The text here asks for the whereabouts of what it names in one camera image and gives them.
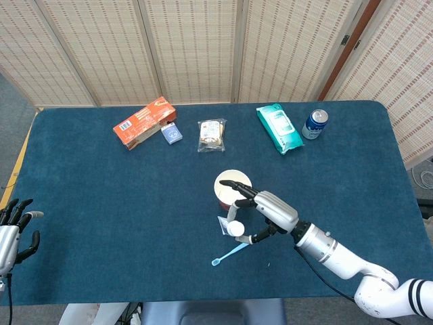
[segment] orange cardboard box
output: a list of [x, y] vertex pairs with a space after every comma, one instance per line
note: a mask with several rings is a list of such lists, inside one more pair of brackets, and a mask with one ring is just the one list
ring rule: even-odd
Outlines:
[[116, 125], [113, 130], [128, 150], [176, 119], [176, 110], [163, 97]]

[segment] paper cup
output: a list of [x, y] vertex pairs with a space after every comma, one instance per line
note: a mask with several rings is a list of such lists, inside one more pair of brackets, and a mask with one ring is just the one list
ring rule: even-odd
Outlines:
[[236, 200], [242, 200], [245, 197], [238, 191], [232, 190], [231, 187], [221, 185], [219, 181], [222, 180], [240, 181], [241, 183], [244, 183], [248, 186], [251, 186], [251, 181], [247, 175], [235, 169], [223, 171], [221, 174], [218, 175], [214, 183], [215, 195], [218, 198], [219, 204], [222, 206], [222, 208], [228, 211], [230, 209], [230, 206]]

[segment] teal package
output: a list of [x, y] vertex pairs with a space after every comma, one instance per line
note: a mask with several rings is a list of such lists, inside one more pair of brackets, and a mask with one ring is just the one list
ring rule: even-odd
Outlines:
[[258, 118], [280, 154], [304, 145], [280, 104], [259, 107], [256, 110]]

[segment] blue can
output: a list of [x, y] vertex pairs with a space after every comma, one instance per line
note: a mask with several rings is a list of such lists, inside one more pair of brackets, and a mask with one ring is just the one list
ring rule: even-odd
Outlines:
[[302, 135], [309, 140], [315, 139], [322, 132], [327, 119], [327, 112], [324, 110], [312, 111], [302, 128]]

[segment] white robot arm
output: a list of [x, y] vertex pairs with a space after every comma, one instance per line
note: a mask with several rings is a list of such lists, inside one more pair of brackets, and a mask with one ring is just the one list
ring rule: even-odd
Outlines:
[[398, 279], [390, 271], [354, 254], [329, 232], [323, 232], [312, 223], [300, 221], [298, 212], [275, 195], [259, 192], [236, 181], [221, 181], [239, 191], [245, 200], [237, 200], [230, 207], [227, 221], [233, 221], [242, 207], [255, 207], [266, 218], [268, 228], [253, 236], [239, 236], [236, 240], [254, 244], [276, 232], [289, 232], [296, 248], [322, 263], [341, 279], [357, 273], [363, 279], [355, 293], [355, 303], [365, 313], [377, 318], [421, 315], [433, 319], [433, 281], [410, 279], [398, 286]]
[[33, 255], [39, 247], [40, 235], [38, 231], [33, 232], [32, 244], [22, 252], [18, 252], [21, 233], [32, 218], [42, 217], [39, 211], [22, 211], [31, 203], [32, 199], [22, 201], [11, 217], [12, 209], [18, 203], [18, 199], [12, 200], [0, 210], [0, 301], [6, 285], [3, 279], [8, 276], [15, 264], [20, 264], [26, 258]]

